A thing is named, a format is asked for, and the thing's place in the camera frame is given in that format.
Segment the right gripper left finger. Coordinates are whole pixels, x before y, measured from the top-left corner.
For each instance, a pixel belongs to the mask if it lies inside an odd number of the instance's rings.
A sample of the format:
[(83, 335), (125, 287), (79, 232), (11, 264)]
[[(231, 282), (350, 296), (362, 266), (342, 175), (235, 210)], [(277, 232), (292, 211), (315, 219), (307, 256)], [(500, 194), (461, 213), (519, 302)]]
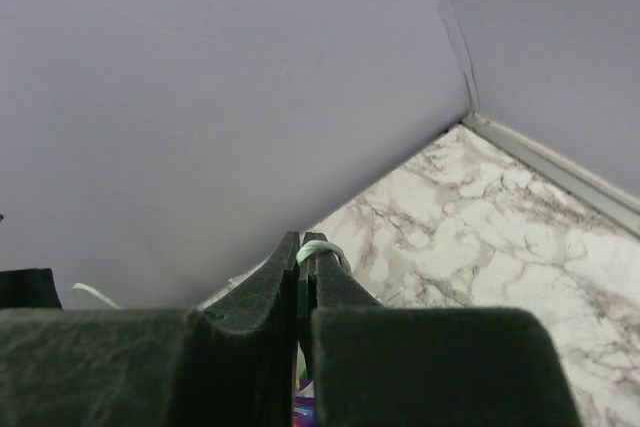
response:
[(299, 236), (205, 309), (5, 309), (5, 426), (289, 426)]

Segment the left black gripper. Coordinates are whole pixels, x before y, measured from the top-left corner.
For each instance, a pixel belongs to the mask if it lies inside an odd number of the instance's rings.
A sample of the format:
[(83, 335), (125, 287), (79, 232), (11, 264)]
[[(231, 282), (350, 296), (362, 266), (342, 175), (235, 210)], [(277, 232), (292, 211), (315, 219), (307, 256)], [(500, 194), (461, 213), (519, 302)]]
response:
[(0, 308), (61, 309), (51, 269), (20, 269), (0, 273)]

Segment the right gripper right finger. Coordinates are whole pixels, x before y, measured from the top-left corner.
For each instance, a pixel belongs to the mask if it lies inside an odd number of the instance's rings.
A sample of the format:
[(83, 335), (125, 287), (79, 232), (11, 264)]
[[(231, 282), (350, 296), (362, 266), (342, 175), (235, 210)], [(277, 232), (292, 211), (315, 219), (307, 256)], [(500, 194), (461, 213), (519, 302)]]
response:
[(553, 341), (532, 313), (375, 301), (313, 312), (319, 425), (579, 424)]

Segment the green printed paper bag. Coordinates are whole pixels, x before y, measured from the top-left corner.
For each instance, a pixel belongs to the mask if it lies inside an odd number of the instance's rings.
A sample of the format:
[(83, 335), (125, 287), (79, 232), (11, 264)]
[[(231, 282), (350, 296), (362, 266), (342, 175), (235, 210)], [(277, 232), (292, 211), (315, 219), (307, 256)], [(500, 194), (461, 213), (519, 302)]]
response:
[(312, 315), (372, 305), (342, 249), (287, 233), (259, 267), (185, 313), (145, 314), (176, 341), (159, 410), (163, 426), (296, 426), (313, 382)]

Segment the purple snack packet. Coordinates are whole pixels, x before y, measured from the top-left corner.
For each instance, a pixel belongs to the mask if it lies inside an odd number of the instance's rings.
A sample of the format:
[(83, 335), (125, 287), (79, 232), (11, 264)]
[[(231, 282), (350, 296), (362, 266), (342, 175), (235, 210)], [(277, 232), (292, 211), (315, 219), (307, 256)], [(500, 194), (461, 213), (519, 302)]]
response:
[(293, 426), (315, 427), (315, 393), (314, 382), (311, 379), (301, 379), (294, 397)]

